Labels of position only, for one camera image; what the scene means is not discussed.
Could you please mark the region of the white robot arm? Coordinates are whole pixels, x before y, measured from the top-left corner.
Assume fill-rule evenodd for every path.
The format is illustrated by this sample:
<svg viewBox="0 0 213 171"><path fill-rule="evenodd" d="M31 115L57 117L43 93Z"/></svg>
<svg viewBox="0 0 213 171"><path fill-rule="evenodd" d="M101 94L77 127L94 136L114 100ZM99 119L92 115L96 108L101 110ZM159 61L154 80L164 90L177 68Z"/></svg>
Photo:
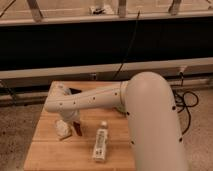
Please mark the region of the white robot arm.
<svg viewBox="0 0 213 171"><path fill-rule="evenodd" d="M70 118L90 108L125 107L136 171L188 171L183 133L169 83L154 72L128 81L67 94L56 85L45 101L48 112Z"/></svg>

